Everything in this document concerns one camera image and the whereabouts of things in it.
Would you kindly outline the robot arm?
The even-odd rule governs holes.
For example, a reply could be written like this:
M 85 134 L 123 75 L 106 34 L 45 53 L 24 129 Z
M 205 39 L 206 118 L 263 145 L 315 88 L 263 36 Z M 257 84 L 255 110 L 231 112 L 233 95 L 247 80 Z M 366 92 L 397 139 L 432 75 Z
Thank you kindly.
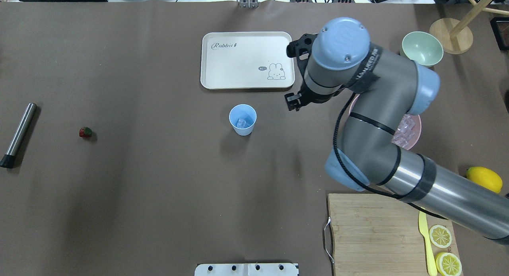
M 356 101 L 342 129 L 346 107 L 336 120 L 329 176 L 508 244 L 507 198 L 392 143 L 403 116 L 423 113 L 435 99 L 437 73 L 374 44 L 351 17 L 289 42 L 286 55 L 296 59 L 303 77 L 298 93 L 285 95 L 289 111 L 325 103 L 345 89 L 352 92 L 347 105 Z

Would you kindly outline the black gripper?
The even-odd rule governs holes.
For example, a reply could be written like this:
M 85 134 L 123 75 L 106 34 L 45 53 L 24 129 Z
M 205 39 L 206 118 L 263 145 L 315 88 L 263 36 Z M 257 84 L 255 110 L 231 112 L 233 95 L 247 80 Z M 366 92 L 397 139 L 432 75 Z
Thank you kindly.
M 307 106 L 310 103 L 315 103 L 316 100 L 318 100 L 318 94 L 308 87 L 308 84 L 304 79 L 305 70 L 307 69 L 309 57 L 312 52 L 312 45 L 317 36 L 317 34 L 306 33 L 298 40 L 291 41 L 287 45 L 286 55 L 289 58 L 296 59 L 300 75 L 303 78 L 298 93 L 285 94 L 285 102 L 289 111 L 299 111 L 301 107 Z

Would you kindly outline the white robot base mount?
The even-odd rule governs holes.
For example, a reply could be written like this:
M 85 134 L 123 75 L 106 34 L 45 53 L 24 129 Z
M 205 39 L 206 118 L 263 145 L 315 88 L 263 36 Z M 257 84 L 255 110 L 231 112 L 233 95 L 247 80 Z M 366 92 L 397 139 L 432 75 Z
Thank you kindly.
M 200 264 L 195 276 L 300 276 L 294 263 Z

